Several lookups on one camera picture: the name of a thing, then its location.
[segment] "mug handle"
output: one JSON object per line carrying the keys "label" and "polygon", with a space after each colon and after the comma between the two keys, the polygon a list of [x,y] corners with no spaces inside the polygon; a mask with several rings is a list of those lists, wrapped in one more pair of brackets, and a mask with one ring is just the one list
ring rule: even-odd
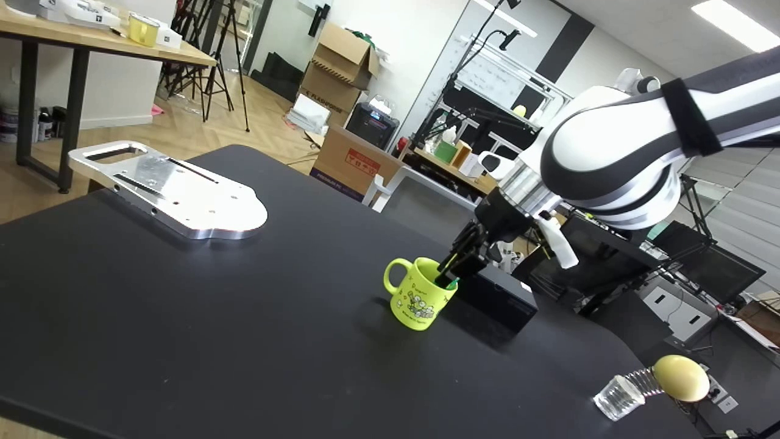
{"label": "mug handle", "polygon": [[393,262],[385,266],[385,275],[382,275],[385,290],[388,290],[391,296],[397,296],[399,288],[391,283],[391,271],[393,271],[393,266],[402,266],[404,271],[409,271],[412,263],[409,263],[408,259],[393,259]]}

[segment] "black box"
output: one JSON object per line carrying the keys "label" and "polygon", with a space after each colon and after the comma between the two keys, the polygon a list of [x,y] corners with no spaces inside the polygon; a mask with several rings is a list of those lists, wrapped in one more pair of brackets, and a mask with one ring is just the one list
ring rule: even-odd
{"label": "black box", "polygon": [[507,343],[537,314],[535,293],[510,274],[487,266],[463,279],[445,316],[491,347]]}

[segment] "wooden desk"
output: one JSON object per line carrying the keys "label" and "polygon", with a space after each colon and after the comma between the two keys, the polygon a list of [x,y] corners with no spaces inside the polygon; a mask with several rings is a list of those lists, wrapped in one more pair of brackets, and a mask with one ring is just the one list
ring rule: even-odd
{"label": "wooden desk", "polygon": [[[6,0],[0,0],[0,36],[23,38],[17,163],[55,181],[61,193],[68,193],[73,181],[73,171],[68,166],[68,152],[78,147],[78,126],[81,126],[91,51],[133,57],[133,59],[151,59],[151,62],[176,62],[189,65],[214,64],[213,57],[197,51],[191,43],[184,43],[184,49],[179,51],[142,46],[107,30],[102,32],[102,30],[68,26],[68,25],[47,21],[47,19],[20,16],[13,10],[7,10]],[[40,43],[73,49],[70,86],[68,86],[68,120],[64,126],[64,148],[59,157],[59,169],[50,169],[47,163],[33,157]]]}

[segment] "ceiling light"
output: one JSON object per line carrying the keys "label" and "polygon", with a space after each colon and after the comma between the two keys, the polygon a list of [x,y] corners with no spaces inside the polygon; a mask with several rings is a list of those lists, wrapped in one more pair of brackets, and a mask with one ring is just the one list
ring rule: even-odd
{"label": "ceiling light", "polygon": [[[475,5],[493,10],[496,5],[491,5],[487,0],[474,0]],[[523,21],[516,21],[514,16],[510,16],[507,13],[497,10],[496,16],[510,21],[514,30],[520,30],[520,35],[537,38],[537,32]]]}
{"label": "ceiling light", "polygon": [[714,25],[718,30],[726,32],[732,38],[747,43],[750,51],[767,51],[774,46],[780,46],[780,36],[771,30],[760,26],[757,19],[750,19],[747,13],[737,10],[735,5],[724,0],[707,0],[689,8],[702,19]]}

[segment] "yellow ball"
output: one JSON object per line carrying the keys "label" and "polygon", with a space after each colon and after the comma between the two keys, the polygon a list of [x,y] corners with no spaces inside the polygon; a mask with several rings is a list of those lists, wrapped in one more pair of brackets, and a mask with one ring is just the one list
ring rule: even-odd
{"label": "yellow ball", "polygon": [[700,402],[709,393],[707,371],[687,355],[660,355],[654,375],[670,397],[683,402]]}

